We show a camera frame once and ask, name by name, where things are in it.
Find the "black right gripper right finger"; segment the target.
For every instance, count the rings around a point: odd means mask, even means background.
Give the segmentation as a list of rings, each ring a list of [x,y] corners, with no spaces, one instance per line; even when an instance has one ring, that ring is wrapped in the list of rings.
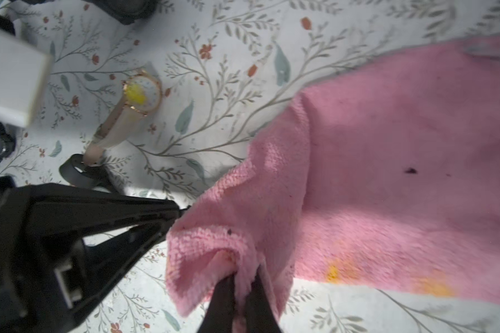
[[[244,306],[247,333],[281,333],[272,309],[269,305],[263,282],[256,273]]]

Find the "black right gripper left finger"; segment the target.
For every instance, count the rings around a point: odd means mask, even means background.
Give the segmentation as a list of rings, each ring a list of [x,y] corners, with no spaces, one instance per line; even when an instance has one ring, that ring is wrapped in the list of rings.
[[[236,313],[234,276],[227,276],[215,285],[198,333],[232,333]]]

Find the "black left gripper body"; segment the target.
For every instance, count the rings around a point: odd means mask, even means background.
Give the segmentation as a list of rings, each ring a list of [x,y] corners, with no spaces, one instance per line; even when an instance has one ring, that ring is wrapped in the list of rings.
[[[0,332],[69,332],[163,241],[173,201],[0,177]]]

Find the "green dial watch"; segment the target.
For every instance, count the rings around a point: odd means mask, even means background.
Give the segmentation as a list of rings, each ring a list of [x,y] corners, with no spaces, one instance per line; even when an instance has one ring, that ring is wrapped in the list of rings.
[[[120,194],[121,191],[114,186],[110,174],[104,166],[86,166],[82,154],[74,154],[60,167],[61,177],[72,186],[104,191],[105,193]]]

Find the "pink cloth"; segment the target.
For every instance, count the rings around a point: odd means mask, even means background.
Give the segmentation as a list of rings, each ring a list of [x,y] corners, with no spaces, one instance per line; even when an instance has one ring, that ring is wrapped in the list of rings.
[[[300,91],[167,236],[189,315],[260,274],[500,304],[500,35],[405,49]]]

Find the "beige strap watch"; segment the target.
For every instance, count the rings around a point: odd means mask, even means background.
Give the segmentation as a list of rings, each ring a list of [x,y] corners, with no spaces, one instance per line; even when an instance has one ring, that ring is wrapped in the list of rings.
[[[144,70],[125,80],[121,99],[83,154],[84,165],[99,165],[105,151],[126,141],[144,118],[159,109],[162,98],[161,82]]]

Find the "black strap wristwatch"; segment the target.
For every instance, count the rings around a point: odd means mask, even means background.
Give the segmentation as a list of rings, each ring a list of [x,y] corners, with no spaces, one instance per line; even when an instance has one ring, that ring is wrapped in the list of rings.
[[[157,9],[156,0],[88,0],[123,25],[150,18]]]

